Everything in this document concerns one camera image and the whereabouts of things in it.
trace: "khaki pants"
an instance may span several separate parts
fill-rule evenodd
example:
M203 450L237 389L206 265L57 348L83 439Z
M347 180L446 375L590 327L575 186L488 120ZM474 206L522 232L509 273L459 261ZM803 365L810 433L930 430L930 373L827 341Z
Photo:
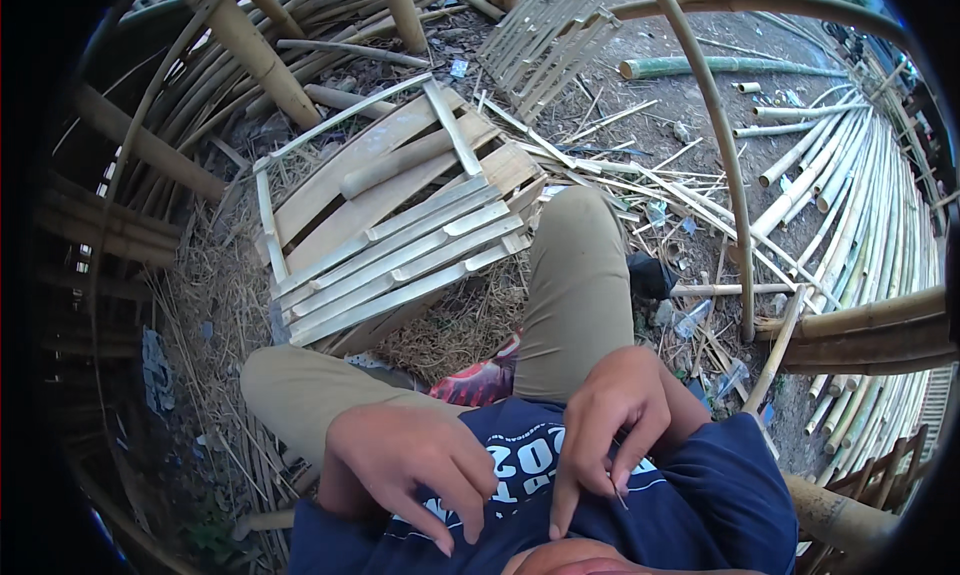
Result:
M623 236L598 192L573 187L546 205L530 254L513 394L565 402L597 361L634 342ZM389 402L472 410L393 388L341 359L291 345L251 354L241 389L257 418L314 463L323 460L330 422L348 408Z

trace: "navy blue t-shirt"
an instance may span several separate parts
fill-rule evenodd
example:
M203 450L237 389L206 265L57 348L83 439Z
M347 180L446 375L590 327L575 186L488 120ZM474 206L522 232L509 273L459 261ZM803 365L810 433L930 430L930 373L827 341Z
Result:
M422 487L419 499L446 522L455 543L445 556L394 516L386 530L349 523L308 500L296 505L289 573L499 573L518 552L548 542L564 410L518 398L461 414L493 456L500 482L486 504L475 545L456 512ZM604 541L633 562L661 569L753 569L792 573L798 523L784 478L749 414L703 425L656 467L630 473L623 509L616 498L583 493L570 532Z

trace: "plastic bottle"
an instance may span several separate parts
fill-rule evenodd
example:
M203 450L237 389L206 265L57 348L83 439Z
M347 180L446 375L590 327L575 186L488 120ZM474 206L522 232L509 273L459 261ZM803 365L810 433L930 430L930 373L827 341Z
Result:
M700 300L690 312L686 313L685 317L680 319L673 330L682 339L689 340L693 337L693 332L697 330L697 325L707 317L707 313L711 310L713 304L714 301L710 299Z
M743 381L749 376L750 372L747 370L747 365L744 365L739 358L732 359L729 363L729 370L720 375L720 379L717 381L718 389L714 400L724 399L739 381Z

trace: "human hand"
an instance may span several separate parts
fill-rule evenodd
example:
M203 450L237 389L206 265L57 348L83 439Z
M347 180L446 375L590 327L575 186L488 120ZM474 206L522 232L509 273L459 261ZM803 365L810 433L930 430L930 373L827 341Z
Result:
M470 544L483 530L484 505L497 492L487 449L458 418L433 409L367 404L346 410L327 430L324 460L324 470L342 461L381 507L429 535L447 556L453 536L414 497L417 485L436 491L443 507L460 516Z
M670 425L662 365L647 348L618 348L600 359L570 396L553 487L551 539L567 535L581 485L598 495L626 495L630 471ZM630 433L611 462L607 454L621 427Z

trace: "green bamboo pole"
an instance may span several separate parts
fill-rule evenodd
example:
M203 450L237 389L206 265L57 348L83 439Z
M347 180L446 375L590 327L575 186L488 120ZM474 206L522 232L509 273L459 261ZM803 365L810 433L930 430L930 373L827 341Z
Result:
M711 73L787 73L812 77L846 77L845 71L817 69L806 64L785 60L763 58L734 58L731 56L706 56L706 66ZM635 58L620 63L620 75L625 79L648 79L690 75L690 63L684 56L662 58Z

